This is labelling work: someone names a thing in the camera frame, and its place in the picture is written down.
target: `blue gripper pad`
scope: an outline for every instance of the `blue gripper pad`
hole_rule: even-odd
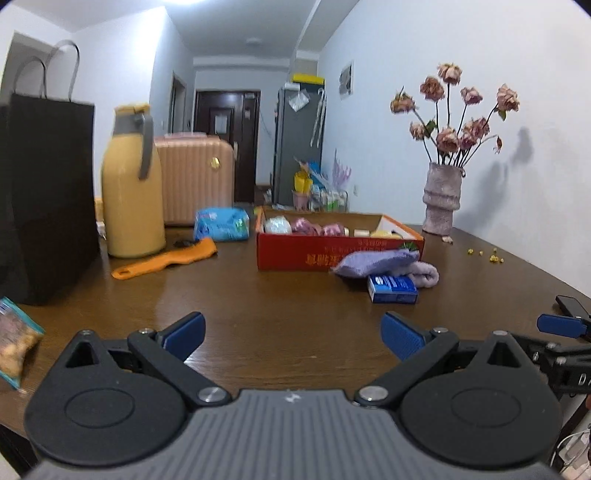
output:
[[[580,319],[572,317],[540,315],[537,325],[540,332],[553,333],[562,337],[579,338],[587,333],[587,326]]]
[[[382,317],[381,335],[384,345],[401,361],[405,361],[427,344],[421,333],[410,328],[393,313]]]
[[[205,340],[205,317],[193,312],[158,334],[160,345],[184,362]]]

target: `blue and white medicine box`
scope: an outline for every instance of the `blue and white medicine box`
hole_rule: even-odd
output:
[[[418,290],[408,277],[370,275],[368,287],[373,303],[414,304],[417,302]]]

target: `metal screw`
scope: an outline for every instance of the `metal screw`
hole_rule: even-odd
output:
[[[359,396],[365,401],[381,401],[387,398],[388,390],[384,387],[370,385],[359,390]]]
[[[207,387],[199,392],[199,400],[205,403],[217,403],[226,398],[227,392],[220,387]]]

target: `snack bag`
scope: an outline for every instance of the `snack bag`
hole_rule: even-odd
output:
[[[27,352],[45,331],[7,298],[0,300],[0,377],[14,388],[21,385]]]
[[[208,208],[197,212],[193,239],[207,236],[214,242],[248,240],[250,220],[248,214],[238,208]]]

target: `ceiling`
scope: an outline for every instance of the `ceiling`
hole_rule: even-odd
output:
[[[12,0],[71,32],[164,5],[163,0]]]
[[[165,0],[14,0],[14,4],[72,32],[165,5],[195,56],[290,58],[300,39],[301,49],[320,51],[358,1],[203,0],[187,6]],[[249,38],[260,39],[260,44],[248,45]]]
[[[315,0],[204,0],[168,14],[197,56],[289,58]],[[260,38],[249,46],[247,38]]]
[[[321,1],[298,48],[307,51],[322,50],[358,2],[359,0]]]

